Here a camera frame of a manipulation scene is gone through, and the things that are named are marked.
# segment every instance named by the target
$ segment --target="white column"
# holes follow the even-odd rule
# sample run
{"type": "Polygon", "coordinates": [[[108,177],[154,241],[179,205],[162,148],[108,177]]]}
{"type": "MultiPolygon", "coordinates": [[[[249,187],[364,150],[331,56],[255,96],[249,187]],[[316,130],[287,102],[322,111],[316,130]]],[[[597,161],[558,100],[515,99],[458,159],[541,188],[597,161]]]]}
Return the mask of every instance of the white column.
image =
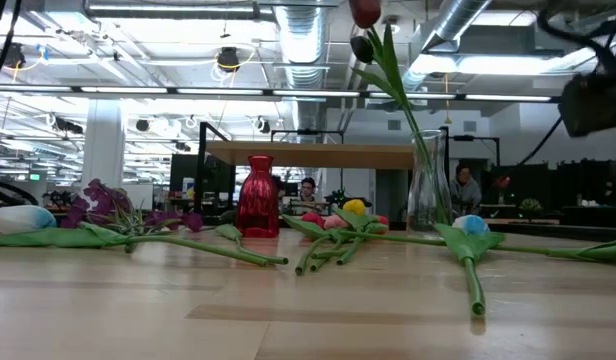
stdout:
{"type": "Polygon", "coordinates": [[[90,100],[81,186],[100,179],[121,187],[126,142],[126,117],[120,100],[90,100]]]}

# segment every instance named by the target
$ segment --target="table surface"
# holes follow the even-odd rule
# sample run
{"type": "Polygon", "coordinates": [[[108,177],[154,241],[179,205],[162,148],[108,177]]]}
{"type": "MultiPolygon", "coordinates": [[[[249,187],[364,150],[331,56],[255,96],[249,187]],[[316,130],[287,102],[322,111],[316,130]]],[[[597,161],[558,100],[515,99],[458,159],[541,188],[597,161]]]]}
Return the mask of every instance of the table surface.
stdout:
{"type": "Polygon", "coordinates": [[[273,166],[412,169],[414,146],[209,141],[206,151],[231,165],[249,165],[248,156],[269,155],[273,166]]]}
{"type": "Polygon", "coordinates": [[[297,277],[308,245],[289,229],[246,240],[292,259],[270,268],[156,243],[0,248],[0,360],[616,359],[616,266],[491,252],[479,321],[445,248],[373,241],[297,277]]]}

